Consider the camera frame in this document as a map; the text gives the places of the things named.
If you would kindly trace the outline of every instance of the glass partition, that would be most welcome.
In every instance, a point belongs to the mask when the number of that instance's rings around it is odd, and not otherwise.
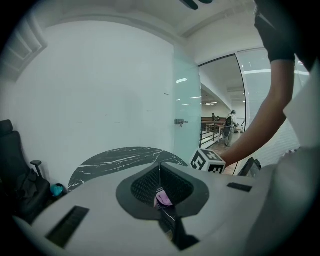
[[[268,53],[265,49],[241,51],[238,53],[238,61],[246,85],[246,125],[249,127],[269,93],[271,86],[271,67]],[[298,74],[297,71],[295,72],[293,97],[295,97],[302,88],[299,76],[305,77],[305,73],[303,74],[304,75],[301,75]],[[298,149],[299,146],[297,136],[292,126],[289,121],[286,120],[273,138],[250,157],[258,159],[261,166],[264,167],[266,165],[276,164],[286,151]],[[235,175],[237,175],[246,164],[247,159],[241,161]]]

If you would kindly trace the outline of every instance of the black slot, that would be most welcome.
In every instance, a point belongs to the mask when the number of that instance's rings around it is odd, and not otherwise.
[[[57,246],[64,248],[88,212],[89,209],[87,208],[73,207],[46,238]]]
[[[236,190],[245,191],[245,192],[250,192],[250,190],[252,189],[252,186],[242,185],[242,184],[238,184],[238,183],[234,183],[234,182],[229,183],[227,185],[227,187],[233,188]]]

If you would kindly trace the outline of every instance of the glass door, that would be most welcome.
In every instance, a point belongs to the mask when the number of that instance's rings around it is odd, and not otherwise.
[[[201,82],[198,65],[178,46],[174,47],[174,83],[174,154],[188,163],[199,147]]]

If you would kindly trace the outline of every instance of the ceiling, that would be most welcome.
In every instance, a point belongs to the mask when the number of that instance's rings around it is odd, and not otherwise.
[[[57,21],[59,16],[87,7],[112,8],[118,13],[131,15],[142,12],[165,22],[177,35],[187,38],[212,22],[243,12],[252,13],[254,8],[252,0],[214,0],[211,4],[194,1],[198,10],[189,9],[179,0],[43,0],[38,6],[49,6],[51,13],[38,11],[36,16],[42,27],[50,27],[56,25],[54,20]]]
[[[201,96],[202,96],[202,104],[206,103],[220,103],[220,99],[218,97],[212,96],[210,93],[206,92],[204,89],[201,90]]]
[[[245,101],[244,83],[235,55],[213,61],[202,66],[201,69],[216,86],[227,93],[232,103]]]

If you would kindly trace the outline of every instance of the gray marble countertop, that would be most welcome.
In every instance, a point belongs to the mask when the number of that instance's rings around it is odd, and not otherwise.
[[[176,155],[153,147],[123,147],[113,149],[97,154],[80,165],[70,178],[68,191],[73,191],[94,178],[154,162],[188,166]]]

